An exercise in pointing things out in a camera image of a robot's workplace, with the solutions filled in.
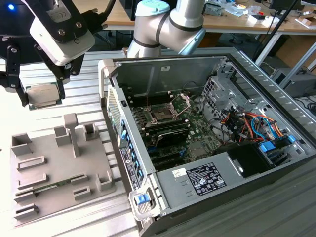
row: blue cable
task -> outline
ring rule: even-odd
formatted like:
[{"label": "blue cable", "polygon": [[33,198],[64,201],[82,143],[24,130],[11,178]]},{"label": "blue cable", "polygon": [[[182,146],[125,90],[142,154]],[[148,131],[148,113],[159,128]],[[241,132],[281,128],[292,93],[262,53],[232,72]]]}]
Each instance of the blue cable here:
[{"label": "blue cable", "polygon": [[257,134],[258,136],[262,137],[263,140],[266,141],[266,138],[265,138],[262,134],[258,133],[258,132],[255,130],[255,128],[254,128],[254,120],[255,120],[255,118],[261,118],[263,121],[265,121],[265,122],[267,123],[267,125],[269,126],[269,129],[270,129],[272,135],[274,136],[274,138],[279,138],[279,136],[273,131],[273,129],[272,129],[272,127],[271,127],[269,121],[268,121],[266,118],[261,117],[261,116],[254,117],[254,118],[252,119],[252,121],[251,121],[251,128],[252,128],[252,131],[253,131],[255,134]]}]

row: cardboard box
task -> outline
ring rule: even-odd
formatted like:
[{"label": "cardboard box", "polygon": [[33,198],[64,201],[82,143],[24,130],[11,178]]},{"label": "cardboard box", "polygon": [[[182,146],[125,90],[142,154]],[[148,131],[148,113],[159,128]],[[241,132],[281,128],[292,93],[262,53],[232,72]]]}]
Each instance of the cardboard box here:
[{"label": "cardboard box", "polygon": [[309,14],[305,16],[300,16],[298,18],[298,21],[302,22],[304,25],[307,26],[314,26],[316,25],[316,15],[315,14]]}]

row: blue latch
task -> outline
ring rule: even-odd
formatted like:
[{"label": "blue latch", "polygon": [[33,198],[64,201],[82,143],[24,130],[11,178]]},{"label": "blue latch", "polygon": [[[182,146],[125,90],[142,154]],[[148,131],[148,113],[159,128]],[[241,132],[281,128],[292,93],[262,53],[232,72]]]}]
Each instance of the blue latch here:
[{"label": "blue latch", "polygon": [[141,170],[138,171],[138,176],[139,176],[139,178],[143,177],[143,172]]},{"label": "blue latch", "polygon": [[131,143],[129,144],[128,147],[129,147],[129,149],[130,149],[131,151],[133,150],[133,145],[132,145]]},{"label": "blue latch", "polygon": [[150,202],[149,194],[141,194],[135,198],[137,205],[145,204]]},{"label": "blue latch", "polygon": [[294,143],[296,141],[296,138],[293,135],[289,135],[288,139],[290,140],[291,143]]},{"label": "blue latch", "polygon": [[271,151],[273,149],[275,149],[276,147],[272,144],[272,142],[264,142],[260,145],[260,149],[263,152],[268,152]]},{"label": "blue latch", "polygon": [[132,162],[135,162],[135,160],[136,160],[135,152],[132,152]]},{"label": "blue latch", "polygon": [[126,138],[126,135],[127,135],[127,131],[124,130],[124,131],[122,132],[122,135],[120,136],[121,139],[124,140],[124,139]]},{"label": "blue latch", "polygon": [[139,163],[138,163],[138,160],[135,162],[135,169],[137,170],[139,167]]}]

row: white sticker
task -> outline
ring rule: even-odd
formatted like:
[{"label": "white sticker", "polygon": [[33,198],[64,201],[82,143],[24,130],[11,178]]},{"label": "white sticker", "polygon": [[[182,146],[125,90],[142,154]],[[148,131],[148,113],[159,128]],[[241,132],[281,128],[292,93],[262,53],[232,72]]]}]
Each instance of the white sticker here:
[{"label": "white sticker", "polygon": [[176,170],[173,170],[172,171],[172,173],[173,173],[173,176],[175,177],[175,178],[177,178],[177,177],[180,177],[180,176],[182,176],[182,175],[186,175],[187,173],[186,173],[186,169],[185,168],[181,168],[181,169],[176,169]]},{"label": "white sticker", "polygon": [[224,182],[224,180],[219,180],[219,181],[217,181],[217,184],[221,184],[221,183],[223,183]]},{"label": "white sticker", "polygon": [[162,72],[169,71],[169,70],[170,70],[170,66],[161,67]]}]

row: aluminum extrusion table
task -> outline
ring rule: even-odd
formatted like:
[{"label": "aluminum extrusion table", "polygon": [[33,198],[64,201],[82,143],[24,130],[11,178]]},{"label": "aluminum extrusion table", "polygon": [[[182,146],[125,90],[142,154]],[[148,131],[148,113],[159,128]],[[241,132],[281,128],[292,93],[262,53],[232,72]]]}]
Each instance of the aluminum extrusion table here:
[{"label": "aluminum extrusion table", "polygon": [[[237,53],[233,48],[209,50]],[[205,49],[201,49],[196,53],[205,54],[205,52]],[[139,236],[99,105],[97,64],[101,59],[113,57],[123,57],[123,54],[120,51],[87,53],[81,74],[72,77],[71,82],[65,86],[66,99],[57,107],[30,112],[20,106],[17,94],[0,91],[2,109],[0,233],[2,236],[88,236],[91,234],[95,237]],[[4,61],[0,60],[0,67],[3,64]],[[44,64],[23,66],[21,78],[25,86],[54,81],[52,72]],[[31,137],[49,134],[65,112],[77,113],[80,124],[94,122],[99,127],[117,191],[89,203],[69,208],[67,211],[41,218],[23,227],[12,228],[10,187],[9,182],[6,181],[9,177],[8,131],[14,134],[18,130],[37,130],[30,133]],[[274,184],[220,206],[159,236],[316,236],[315,195],[316,160],[313,160]]]}]

